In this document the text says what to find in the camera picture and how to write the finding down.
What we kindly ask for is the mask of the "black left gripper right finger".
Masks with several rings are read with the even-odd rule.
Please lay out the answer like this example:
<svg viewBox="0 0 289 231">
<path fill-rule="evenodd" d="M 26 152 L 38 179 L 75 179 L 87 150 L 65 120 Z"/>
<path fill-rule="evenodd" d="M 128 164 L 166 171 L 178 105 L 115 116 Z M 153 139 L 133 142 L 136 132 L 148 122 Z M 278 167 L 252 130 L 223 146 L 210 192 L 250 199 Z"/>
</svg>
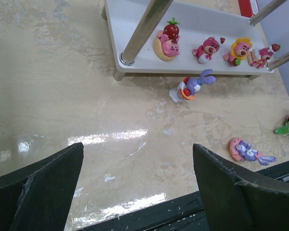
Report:
<svg viewBox="0 0 289 231">
<path fill-rule="evenodd" d="M 289 231 L 289 183 L 193 145 L 194 171 L 211 231 Z"/>
</svg>

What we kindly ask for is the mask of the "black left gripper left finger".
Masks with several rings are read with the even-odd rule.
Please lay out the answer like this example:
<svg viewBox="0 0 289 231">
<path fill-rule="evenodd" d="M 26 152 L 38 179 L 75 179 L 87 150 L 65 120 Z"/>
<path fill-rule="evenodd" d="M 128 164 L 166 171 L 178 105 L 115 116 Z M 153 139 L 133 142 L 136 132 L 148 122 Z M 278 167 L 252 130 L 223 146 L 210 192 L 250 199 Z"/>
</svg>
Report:
<svg viewBox="0 0 289 231">
<path fill-rule="evenodd" d="M 0 177 L 0 231 L 62 231 L 79 179 L 84 146 Z"/>
</svg>

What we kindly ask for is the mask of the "pink bear santa hat toy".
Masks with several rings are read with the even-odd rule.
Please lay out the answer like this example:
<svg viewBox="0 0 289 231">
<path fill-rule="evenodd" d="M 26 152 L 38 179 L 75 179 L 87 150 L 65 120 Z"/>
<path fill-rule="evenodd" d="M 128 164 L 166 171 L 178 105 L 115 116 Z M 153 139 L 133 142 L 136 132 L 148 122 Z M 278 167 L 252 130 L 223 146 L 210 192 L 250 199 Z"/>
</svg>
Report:
<svg viewBox="0 0 289 231">
<path fill-rule="evenodd" d="M 220 47 L 224 44 L 225 38 L 209 37 L 201 46 L 192 50 L 192 55 L 198 58 L 200 64 L 206 64 L 212 59 L 212 55 L 215 54 Z"/>
</svg>

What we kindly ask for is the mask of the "pink bear cake toy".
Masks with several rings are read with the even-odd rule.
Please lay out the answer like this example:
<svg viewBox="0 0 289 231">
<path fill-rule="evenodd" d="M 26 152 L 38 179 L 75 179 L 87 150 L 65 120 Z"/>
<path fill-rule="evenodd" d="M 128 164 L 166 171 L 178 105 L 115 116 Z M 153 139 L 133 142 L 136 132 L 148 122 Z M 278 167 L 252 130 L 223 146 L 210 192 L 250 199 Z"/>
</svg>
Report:
<svg viewBox="0 0 289 231">
<path fill-rule="evenodd" d="M 272 44 L 269 47 L 262 49 L 253 49 L 247 56 L 248 63 L 252 67 L 262 69 L 270 61 L 272 56 L 279 51 L 281 48 L 280 44 Z"/>
</svg>

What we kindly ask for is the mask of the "pink bear strawberry donut toy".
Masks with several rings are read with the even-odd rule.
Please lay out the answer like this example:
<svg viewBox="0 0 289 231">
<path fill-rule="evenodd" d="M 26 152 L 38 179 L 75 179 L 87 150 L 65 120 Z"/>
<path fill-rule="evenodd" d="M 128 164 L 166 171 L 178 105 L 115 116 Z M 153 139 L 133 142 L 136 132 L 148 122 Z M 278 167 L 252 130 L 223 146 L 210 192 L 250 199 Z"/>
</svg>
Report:
<svg viewBox="0 0 289 231">
<path fill-rule="evenodd" d="M 158 31 L 153 41 L 154 52 L 163 61 L 170 62 L 180 55 L 178 24 L 175 17 L 168 20 L 167 25 L 163 30 Z"/>
</svg>

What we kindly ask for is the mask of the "pink bear sunflower toy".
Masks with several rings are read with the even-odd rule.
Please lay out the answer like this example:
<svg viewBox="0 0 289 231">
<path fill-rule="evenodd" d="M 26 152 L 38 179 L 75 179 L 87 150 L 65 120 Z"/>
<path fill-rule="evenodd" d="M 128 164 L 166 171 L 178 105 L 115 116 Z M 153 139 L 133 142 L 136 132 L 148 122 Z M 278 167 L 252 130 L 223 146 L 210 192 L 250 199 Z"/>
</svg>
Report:
<svg viewBox="0 0 289 231">
<path fill-rule="evenodd" d="M 238 38 L 231 46 L 230 52 L 223 56 L 223 59 L 227 61 L 231 66 L 239 66 L 244 61 L 247 55 L 250 53 L 252 43 L 250 38 Z"/>
</svg>

